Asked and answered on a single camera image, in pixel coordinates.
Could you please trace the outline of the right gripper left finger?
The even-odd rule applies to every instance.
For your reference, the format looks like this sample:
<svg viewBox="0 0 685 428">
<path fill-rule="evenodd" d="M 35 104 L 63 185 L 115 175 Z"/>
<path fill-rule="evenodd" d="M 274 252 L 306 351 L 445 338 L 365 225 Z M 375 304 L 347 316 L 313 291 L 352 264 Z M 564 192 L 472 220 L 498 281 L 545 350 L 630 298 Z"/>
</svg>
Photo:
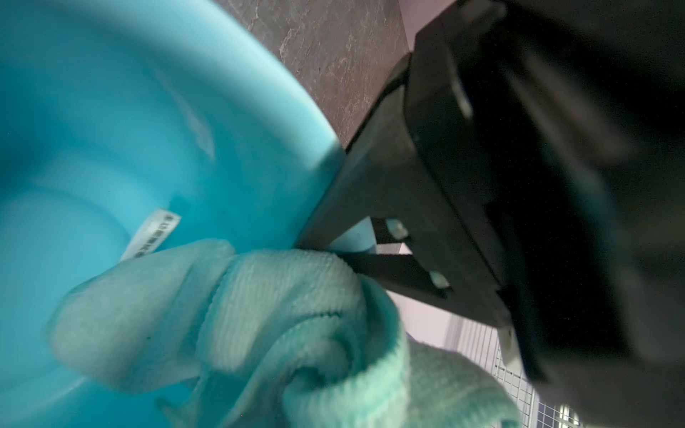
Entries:
<svg viewBox="0 0 685 428">
<path fill-rule="evenodd" d="M 403 114 L 409 71 L 405 55 L 296 245 L 324 250 L 364 219 L 397 220 L 401 230 L 394 238 L 411 255 L 357 253 L 344 260 L 391 292 L 487 326 L 509 327 L 512 319 L 499 295 L 499 280 L 411 140 Z"/>
</svg>

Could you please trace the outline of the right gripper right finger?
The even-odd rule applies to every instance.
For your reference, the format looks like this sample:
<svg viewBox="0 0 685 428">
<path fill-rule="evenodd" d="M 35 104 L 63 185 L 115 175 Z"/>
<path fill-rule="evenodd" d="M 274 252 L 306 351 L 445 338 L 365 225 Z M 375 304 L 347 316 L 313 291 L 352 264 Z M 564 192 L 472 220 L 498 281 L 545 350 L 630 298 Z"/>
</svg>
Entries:
<svg viewBox="0 0 685 428">
<path fill-rule="evenodd" d="M 542 399 L 683 426 L 683 2 L 453 1 L 409 90 Z"/>
</svg>

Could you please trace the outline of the light green microfiber cloth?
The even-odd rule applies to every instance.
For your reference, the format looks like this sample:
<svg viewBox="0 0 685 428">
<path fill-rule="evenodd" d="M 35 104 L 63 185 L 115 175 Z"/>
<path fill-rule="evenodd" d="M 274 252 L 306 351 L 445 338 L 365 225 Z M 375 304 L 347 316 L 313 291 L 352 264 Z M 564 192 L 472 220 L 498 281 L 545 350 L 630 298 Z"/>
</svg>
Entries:
<svg viewBox="0 0 685 428">
<path fill-rule="evenodd" d="M 75 287 L 49 347 L 112 390 L 192 383 L 173 427 L 517 427 L 502 385 L 415 342 L 384 289 L 332 253 L 202 240 Z"/>
</svg>

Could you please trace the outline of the teal plastic bucket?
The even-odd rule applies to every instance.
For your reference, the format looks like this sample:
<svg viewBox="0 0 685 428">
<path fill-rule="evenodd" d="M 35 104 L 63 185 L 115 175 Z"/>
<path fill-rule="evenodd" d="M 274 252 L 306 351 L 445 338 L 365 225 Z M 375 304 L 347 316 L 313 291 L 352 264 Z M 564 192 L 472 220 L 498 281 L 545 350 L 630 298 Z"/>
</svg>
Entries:
<svg viewBox="0 0 685 428">
<path fill-rule="evenodd" d="M 212 1 L 3 2 L 2 426 L 165 426 L 154 394 L 53 358 L 57 303 L 130 244 L 290 247 L 343 162 L 307 91 Z"/>
</svg>

